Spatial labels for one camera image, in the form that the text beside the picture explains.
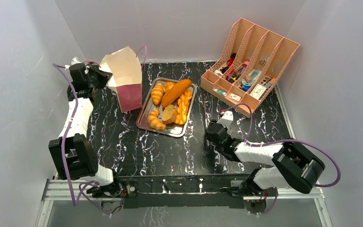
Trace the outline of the pink paper bag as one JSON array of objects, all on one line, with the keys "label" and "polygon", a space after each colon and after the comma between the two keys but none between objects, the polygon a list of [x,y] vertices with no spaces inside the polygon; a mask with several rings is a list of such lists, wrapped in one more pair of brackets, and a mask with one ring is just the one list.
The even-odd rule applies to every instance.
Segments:
[{"label": "pink paper bag", "polygon": [[142,68],[133,49],[126,46],[105,55],[100,69],[112,73],[106,86],[116,93],[121,112],[142,107]]}]

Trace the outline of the long fake twisted bread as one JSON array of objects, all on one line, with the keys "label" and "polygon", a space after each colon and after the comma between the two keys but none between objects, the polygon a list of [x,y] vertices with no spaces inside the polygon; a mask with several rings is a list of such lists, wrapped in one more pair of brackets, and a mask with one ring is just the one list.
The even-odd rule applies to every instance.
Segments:
[{"label": "long fake twisted bread", "polygon": [[183,125],[187,122],[187,114],[189,110],[190,100],[192,99],[192,92],[186,90],[177,100],[177,115],[174,123]]}]

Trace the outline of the brown fake bread slice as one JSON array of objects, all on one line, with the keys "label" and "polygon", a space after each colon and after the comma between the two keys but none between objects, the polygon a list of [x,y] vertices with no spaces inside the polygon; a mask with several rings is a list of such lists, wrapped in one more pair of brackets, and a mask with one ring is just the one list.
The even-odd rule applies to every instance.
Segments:
[{"label": "brown fake bread slice", "polygon": [[168,105],[162,115],[162,123],[167,125],[174,123],[177,118],[177,108],[174,105]]}]

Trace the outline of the long orange fake baguette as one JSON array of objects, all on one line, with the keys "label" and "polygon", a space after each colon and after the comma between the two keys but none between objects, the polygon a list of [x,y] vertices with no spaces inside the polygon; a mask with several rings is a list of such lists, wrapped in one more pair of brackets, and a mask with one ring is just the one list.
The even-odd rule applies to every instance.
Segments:
[{"label": "long orange fake baguette", "polygon": [[189,87],[192,85],[190,79],[183,79],[177,82],[168,92],[166,92],[162,98],[161,106],[163,108],[170,105],[173,101],[179,98]]}]

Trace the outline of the small curved fake croissant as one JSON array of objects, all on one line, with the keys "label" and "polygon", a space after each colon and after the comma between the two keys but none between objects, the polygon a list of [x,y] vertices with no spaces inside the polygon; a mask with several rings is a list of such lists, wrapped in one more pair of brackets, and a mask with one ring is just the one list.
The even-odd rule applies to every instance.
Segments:
[{"label": "small curved fake croissant", "polygon": [[163,124],[158,116],[160,114],[160,110],[153,110],[149,115],[148,115],[148,124],[152,129],[155,130],[164,130],[166,128],[166,125]]}]

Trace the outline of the round orange fake bun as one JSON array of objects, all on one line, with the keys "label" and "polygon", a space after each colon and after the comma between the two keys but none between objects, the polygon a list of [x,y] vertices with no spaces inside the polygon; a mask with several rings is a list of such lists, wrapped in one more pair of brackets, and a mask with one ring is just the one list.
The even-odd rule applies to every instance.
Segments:
[{"label": "round orange fake bun", "polygon": [[174,85],[175,85],[175,83],[174,83],[174,82],[171,82],[171,81],[166,82],[166,83],[163,85],[163,91],[164,91],[164,93],[169,92],[169,91],[173,88],[173,86],[174,86]]}]

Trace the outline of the orange fake croissant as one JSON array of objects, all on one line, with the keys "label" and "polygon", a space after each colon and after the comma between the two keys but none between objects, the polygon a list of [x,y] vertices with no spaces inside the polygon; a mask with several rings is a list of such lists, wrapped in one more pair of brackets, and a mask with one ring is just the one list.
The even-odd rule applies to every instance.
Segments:
[{"label": "orange fake croissant", "polygon": [[164,95],[164,89],[162,83],[157,83],[151,90],[151,99],[153,104],[158,105],[161,103],[162,97]]}]

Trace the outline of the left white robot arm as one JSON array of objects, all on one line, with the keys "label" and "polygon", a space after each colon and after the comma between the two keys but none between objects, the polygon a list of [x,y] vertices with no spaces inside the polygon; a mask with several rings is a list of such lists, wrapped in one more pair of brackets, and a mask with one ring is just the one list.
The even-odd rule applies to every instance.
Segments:
[{"label": "left white robot arm", "polygon": [[70,65],[54,67],[68,81],[69,111],[64,127],[48,148],[61,180],[83,180],[93,184],[87,190],[93,197],[117,197],[123,190],[114,170],[98,163],[97,153],[87,139],[96,91],[105,88],[111,73],[94,61],[73,58]]}]

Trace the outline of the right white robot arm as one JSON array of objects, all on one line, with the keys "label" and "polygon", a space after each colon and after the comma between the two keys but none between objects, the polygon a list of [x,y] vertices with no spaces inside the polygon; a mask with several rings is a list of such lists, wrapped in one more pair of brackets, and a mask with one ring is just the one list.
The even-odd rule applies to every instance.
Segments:
[{"label": "right white robot arm", "polygon": [[234,162],[255,162],[268,165],[257,168],[243,181],[231,181],[221,188],[233,196],[259,196],[269,188],[293,188],[309,194],[325,169],[325,164],[304,145],[287,140],[272,145],[247,143],[232,138],[227,128],[212,122],[206,129],[205,138],[215,150]]}]

